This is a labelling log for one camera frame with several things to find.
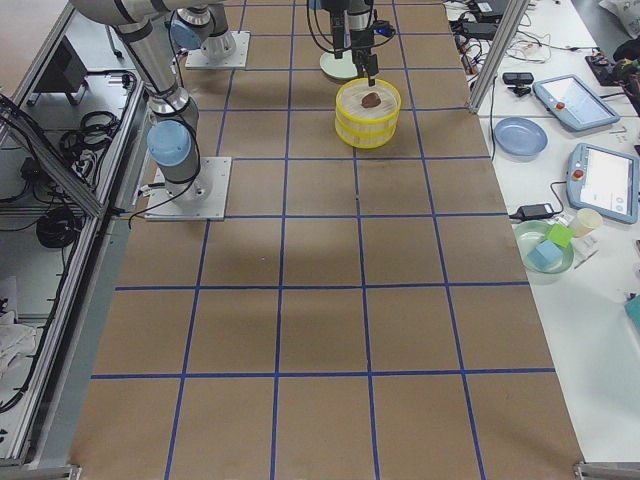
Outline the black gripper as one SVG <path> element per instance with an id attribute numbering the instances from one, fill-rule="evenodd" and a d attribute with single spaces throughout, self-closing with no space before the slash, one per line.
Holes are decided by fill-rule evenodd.
<path id="1" fill-rule="evenodd" d="M 327 0 L 327 12 L 330 16 L 332 45 L 334 50 L 343 50 L 345 48 L 345 12 L 347 10 L 347 0 Z"/>
<path id="2" fill-rule="evenodd" d="M 366 54 L 373 48 L 384 45 L 395 36 L 395 27 L 387 20 L 379 19 L 373 1 L 351 0 L 348 2 L 347 21 L 350 47 L 356 52 L 356 69 L 359 76 L 365 76 L 369 84 L 376 82 L 377 55 Z"/>

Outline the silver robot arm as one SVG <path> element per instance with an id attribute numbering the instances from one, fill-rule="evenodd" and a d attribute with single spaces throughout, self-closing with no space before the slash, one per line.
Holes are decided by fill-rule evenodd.
<path id="1" fill-rule="evenodd" d="M 72 6 L 86 18 L 114 29 L 145 82 L 149 108 L 159 121 L 176 120 L 184 130 L 195 134 L 196 121 L 189 122 L 183 113 L 197 111 L 195 102 L 172 73 L 170 62 L 160 58 L 160 46 L 152 38 L 152 20 L 166 15 L 169 42 L 186 50 L 201 50 L 212 40 L 232 39 L 222 1 L 74 1 Z M 395 28 L 378 17 L 372 1 L 308 1 L 307 26 L 312 39 L 323 38 L 317 12 L 329 15 L 331 36 L 318 48 L 336 59 L 349 54 L 357 76 L 375 84 L 379 73 L 378 44 L 381 35 L 390 40 Z"/>
<path id="2" fill-rule="evenodd" d="M 324 10 L 329 14 L 331 39 L 329 47 L 320 46 L 336 59 L 341 59 L 349 47 L 346 40 L 346 14 L 352 1 L 308 1 L 307 11 Z M 203 62 L 205 69 L 217 68 L 246 54 L 250 34 L 229 30 L 222 1 L 178 9 L 168 23 L 168 36 L 172 48 L 188 52 L 189 58 Z"/>

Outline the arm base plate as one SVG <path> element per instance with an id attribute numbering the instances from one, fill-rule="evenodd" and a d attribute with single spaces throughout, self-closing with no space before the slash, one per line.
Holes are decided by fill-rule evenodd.
<path id="1" fill-rule="evenodd" d="M 244 69 L 250 37 L 249 31 L 231 30 L 210 36 L 200 49 L 189 52 L 185 66 L 190 70 Z"/>
<path id="2" fill-rule="evenodd" d="M 170 184 L 153 189 L 144 217 L 153 221 L 222 221 L 225 217 L 232 170 L 231 157 L 202 157 L 201 171 L 190 189 Z"/>

